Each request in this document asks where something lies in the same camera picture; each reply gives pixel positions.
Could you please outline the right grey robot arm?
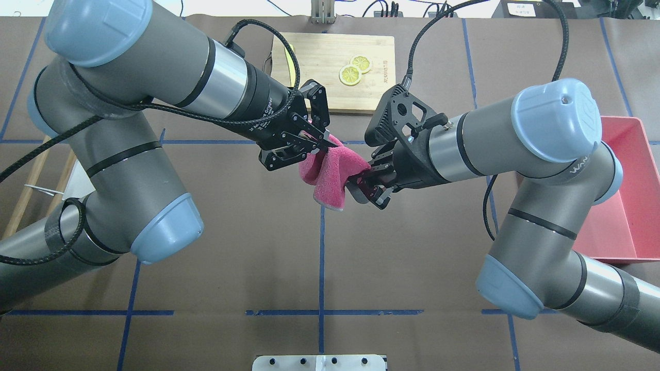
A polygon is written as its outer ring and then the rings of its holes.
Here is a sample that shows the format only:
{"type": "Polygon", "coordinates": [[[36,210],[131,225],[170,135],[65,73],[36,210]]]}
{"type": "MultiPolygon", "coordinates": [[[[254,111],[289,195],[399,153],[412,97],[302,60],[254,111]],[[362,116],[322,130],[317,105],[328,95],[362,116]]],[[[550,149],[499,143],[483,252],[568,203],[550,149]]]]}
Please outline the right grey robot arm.
{"type": "Polygon", "coordinates": [[[375,147],[370,169],[347,185],[360,204],[385,209],[403,189],[518,173],[521,185],[477,291],[509,315],[531,320],[552,309],[658,352],[658,288],[573,249],[592,206],[623,181],[602,134],[596,101],[575,78],[528,87],[452,119],[398,84],[366,129],[365,142],[375,147]]]}

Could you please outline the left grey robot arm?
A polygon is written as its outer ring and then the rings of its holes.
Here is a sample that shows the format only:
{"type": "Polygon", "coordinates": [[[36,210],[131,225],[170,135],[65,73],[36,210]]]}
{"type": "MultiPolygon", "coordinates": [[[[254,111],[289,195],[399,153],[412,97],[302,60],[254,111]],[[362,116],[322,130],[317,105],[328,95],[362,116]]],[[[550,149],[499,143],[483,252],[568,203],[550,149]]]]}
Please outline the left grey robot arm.
{"type": "Polygon", "coordinates": [[[218,125],[254,141],[275,171],[336,144],[323,87],[286,87],[247,62],[234,38],[218,42],[152,1],[55,1],[43,28],[56,56],[28,95],[31,120],[50,136],[2,172],[7,179],[67,142],[93,191],[64,199],[2,240],[2,314],[128,252],[144,264],[172,256],[204,230],[191,193],[144,111],[218,125]]]}

